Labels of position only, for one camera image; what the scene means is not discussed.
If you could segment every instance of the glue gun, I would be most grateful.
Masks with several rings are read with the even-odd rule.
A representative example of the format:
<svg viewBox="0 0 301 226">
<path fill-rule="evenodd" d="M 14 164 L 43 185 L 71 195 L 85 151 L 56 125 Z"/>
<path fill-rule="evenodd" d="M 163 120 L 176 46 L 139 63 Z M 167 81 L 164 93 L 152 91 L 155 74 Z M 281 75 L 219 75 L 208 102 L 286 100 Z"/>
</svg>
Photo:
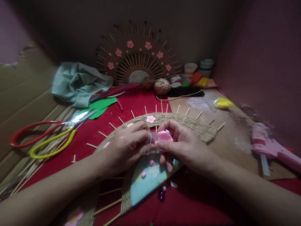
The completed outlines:
<svg viewBox="0 0 301 226">
<path fill-rule="evenodd" d="M 301 158 L 297 157 L 272 138 L 270 129 L 263 123 L 252 127 L 253 151 L 260 155 L 263 174 L 270 176 L 268 159 L 279 159 L 281 162 L 301 173 Z"/>
</svg>

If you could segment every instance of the plastic bag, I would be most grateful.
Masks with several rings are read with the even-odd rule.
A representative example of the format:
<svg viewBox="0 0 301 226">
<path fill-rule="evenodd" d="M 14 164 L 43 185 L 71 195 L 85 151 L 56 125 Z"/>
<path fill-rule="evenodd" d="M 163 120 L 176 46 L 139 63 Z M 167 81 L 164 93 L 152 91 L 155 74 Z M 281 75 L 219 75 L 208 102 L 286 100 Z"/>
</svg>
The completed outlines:
<svg viewBox="0 0 301 226">
<path fill-rule="evenodd" d="M 218 98 L 213 103 L 214 103 L 214 106 L 219 109 L 229 108 L 234 105 L 230 100 L 227 100 L 225 98 Z"/>
</svg>

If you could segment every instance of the pink bead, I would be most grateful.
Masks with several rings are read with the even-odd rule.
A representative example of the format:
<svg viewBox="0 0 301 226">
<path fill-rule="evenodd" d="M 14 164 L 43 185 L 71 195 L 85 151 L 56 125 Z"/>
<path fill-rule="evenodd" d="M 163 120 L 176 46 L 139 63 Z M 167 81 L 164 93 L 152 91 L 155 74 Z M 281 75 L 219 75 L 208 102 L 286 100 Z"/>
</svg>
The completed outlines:
<svg viewBox="0 0 301 226">
<path fill-rule="evenodd" d="M 142 179 L 144 179 L 146 177 L 146 172 L 145 171 L 142 172 L 141 177 L 142 177 Z"/>
</svg>

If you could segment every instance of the pink wall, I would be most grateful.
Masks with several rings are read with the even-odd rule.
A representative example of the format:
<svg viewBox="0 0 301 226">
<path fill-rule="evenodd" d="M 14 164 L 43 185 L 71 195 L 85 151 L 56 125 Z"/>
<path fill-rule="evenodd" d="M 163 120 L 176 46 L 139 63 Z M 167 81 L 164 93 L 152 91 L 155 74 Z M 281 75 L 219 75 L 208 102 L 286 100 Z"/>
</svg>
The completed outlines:
<svg viewBox="0 0 301 226">
<path fill-rule="evenodd" d="M 30 36 L 5 0 L 0 0 L 0 63 L 14 63 Z"/>
<path fill-rule="evenodd" d="M 218 58 L 214 79 L 237 105 L 275 125 L 301 156 L 301 1 L 248 1 Z"/>
</svg>

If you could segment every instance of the clear plastic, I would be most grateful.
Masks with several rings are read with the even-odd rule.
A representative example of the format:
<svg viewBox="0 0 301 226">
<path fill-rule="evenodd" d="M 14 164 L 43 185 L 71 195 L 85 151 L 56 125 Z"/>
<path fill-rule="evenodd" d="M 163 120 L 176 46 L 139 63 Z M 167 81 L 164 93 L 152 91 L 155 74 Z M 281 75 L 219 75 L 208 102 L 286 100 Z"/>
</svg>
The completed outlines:
<svg viewBox="0 0 301 226">
<path fill-rule="evenodd" d="M 160 151 L 158 149 L 156 149 L 154 146 L 157 143 L 157 141 L 158 141 L 158 133 L 149 131 L 148 139 L 147 139 L 145 147 L 144 147 L 145 155 L 149 155 L 151 153 L 155 153 L 155 154 L 160 153 Z"/>
</svg>

